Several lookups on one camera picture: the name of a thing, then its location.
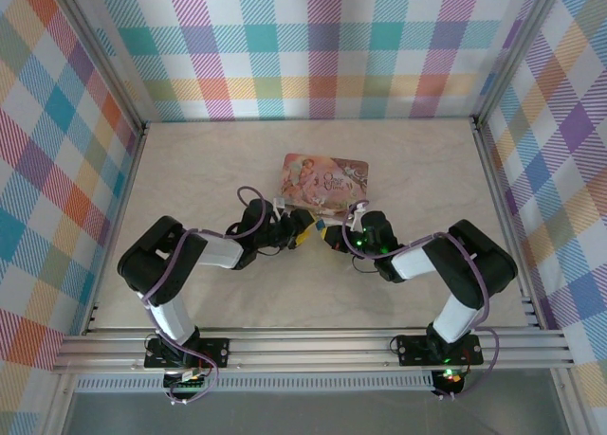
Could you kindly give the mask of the aluminium frame post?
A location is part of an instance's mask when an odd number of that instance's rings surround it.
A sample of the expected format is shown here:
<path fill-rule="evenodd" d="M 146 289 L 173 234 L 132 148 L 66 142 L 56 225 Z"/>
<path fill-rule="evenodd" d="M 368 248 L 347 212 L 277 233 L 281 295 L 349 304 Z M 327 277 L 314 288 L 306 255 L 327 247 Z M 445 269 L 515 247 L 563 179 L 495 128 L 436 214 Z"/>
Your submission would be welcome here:
<path fill-rule="evenodd" d="M 137 108 L 123 86 L 117 71 L 106 55 L 101 41 L 94 28 L 89 24 L 83 9 L 77 0 L 57 0 L 59 7 L 66 15 L 67 21 L 74 28 L 83 48 L 89 55 L 93 65 L 99 70 L 109 91 L 114 96 L 120 110 L 125 114 L 129 123 L 140 134 L 144 135 L 146 121 L 142 119 Z"/>
<path fill-rule="evenodd" d="M 524 56 L 531 47 L 540 27 L 556 0 L 524 0 L 510 28 L 502 48 L 502 56 L 491 69 L 482 89 L 478 106 L 473 110 L 471 123 L 481 131 L 498 105 Z"/>

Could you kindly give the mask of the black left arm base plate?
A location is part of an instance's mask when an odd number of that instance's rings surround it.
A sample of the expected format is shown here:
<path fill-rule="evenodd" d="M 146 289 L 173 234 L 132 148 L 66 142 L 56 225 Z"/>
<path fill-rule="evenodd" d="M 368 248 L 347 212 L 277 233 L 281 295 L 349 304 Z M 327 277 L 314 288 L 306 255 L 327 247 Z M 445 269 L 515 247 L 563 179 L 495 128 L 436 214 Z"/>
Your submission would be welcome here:
<path fill-rule="evenodd" d="M 209 368 L 211 364 L 201 355 L 212 360 L 219 368 L 228 366 L 230 341 L 227 338 L 201 338 L 176 347 L 162 337 L 150 337 L 144 344 L 146 353 L 143 366 L 146 369 Z"/>

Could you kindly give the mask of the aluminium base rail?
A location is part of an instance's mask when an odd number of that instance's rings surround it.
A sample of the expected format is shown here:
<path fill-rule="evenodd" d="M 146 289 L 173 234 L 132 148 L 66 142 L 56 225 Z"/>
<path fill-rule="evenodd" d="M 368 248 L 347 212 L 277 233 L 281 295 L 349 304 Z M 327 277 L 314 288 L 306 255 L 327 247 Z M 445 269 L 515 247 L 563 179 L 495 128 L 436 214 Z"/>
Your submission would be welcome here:
<path fill-rule="evenodd" d="M 390 341 L 398 329 L 209 329 L 230 341 L 224 372 L 392 372 L 401 370 Z M 146 329 L 99 329 L 67 337 L 55 373 L 143 373 Z M 485 329 L 482 369 L 569 369 L 574 360 L 561 331 Z"/>

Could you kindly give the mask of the pink decorated tin box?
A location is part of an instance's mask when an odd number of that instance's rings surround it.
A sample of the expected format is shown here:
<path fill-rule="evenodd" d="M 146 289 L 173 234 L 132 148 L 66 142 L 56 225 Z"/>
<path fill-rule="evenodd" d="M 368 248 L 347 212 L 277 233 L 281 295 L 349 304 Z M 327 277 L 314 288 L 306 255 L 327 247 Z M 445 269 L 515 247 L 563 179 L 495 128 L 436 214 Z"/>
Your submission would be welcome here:
<path fill-rule="evenodd" d="M 309 154 L 287 154 L 280 196 L 293 208 L 318 215 L 341 216 L 364 199 L 369 164 L 365 161 Z"/>

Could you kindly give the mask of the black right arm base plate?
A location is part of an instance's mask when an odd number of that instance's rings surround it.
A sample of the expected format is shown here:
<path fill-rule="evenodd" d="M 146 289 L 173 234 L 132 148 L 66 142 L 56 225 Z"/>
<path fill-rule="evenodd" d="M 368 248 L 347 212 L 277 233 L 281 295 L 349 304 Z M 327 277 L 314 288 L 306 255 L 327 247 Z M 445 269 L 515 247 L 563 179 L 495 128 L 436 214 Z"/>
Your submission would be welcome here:
<path fill-rule="evenodd" d="M 394 351 L 400 366 L 482 365 L 484 357 L 477 335 L 467 334 L 454 343 L 441 337 L 398 335 Z"/>

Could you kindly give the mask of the aluminium side rail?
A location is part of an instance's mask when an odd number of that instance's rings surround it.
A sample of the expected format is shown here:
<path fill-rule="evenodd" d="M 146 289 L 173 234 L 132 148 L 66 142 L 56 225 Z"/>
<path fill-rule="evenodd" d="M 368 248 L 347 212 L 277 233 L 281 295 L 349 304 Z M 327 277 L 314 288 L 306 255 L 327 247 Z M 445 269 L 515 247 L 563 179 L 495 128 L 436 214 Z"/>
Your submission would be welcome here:
<path fill-rule="evenodd" d="M 529 325 L 544 330 L 546 328 L 545 317 L 543 316 L 541 305 L 530 279 L 528 266 L 516 236 L 514 223 L 510 215 L 505 195 L 502 192 L 502 186 L 498 178 L 497 169 L 492 161 L 489 147 L 483 135 L 482 128 L 478 124 L 477 117 L 472 116 L 469 119 L 469 124 L 474 144 L 480 157 L 481 166 L 487 180 L 491 199 L 497 213 L 499 225 L 505 239 L 506 250 L 518 266 L 518 277 L 516 278 L 516 281 L 524 300 L 525 312 L 530 316 Z"/>
<path fill-rule="evenodd" d="M 86 300 L 83 312 L 83 320 L 76 331 L 77 335 L 86 335 L 88 332 L 89 325 L 94 318 L 94 312 L 96 311 L 97 307 L 98 294 L 100 292 L 101 284 L 103 283 L 105 275 L 107 274 L 108 268 L 110 267 L 112 262 L 113 253 L 118 242 L 120 229 L 128 206 L 132 188 L 135 183 L 138 167 L 142 158 L 150 126 L 151 122 L 146 121 L 142 123 L 141 127 L 139 128 L 138 137 L 135 142 L 136 146 L 134 149 L 133 159 L 120 194 L 120 202 L 117 207 L 116 218 L 109 231 L 108 243 L 103 251 L 103 254 L 101 255 L 101 266 L 99 268 L 99 272 L 96 275 L 96 278 L 93 281 L 93 285 Z"/>

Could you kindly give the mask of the grey metal panel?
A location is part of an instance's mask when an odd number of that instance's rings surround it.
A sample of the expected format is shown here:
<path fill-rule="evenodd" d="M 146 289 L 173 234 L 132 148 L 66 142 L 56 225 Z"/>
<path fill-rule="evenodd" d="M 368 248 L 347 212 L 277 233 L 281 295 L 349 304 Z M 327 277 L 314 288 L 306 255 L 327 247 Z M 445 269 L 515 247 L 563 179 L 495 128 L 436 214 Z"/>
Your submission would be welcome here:
<path fill-rule="evenodd" d="M 61 435 L 571 435 L 542 402 L 483 409 L 408 392 L 214 393 L 172 406 L 152 393 L 79 393 Z"/>

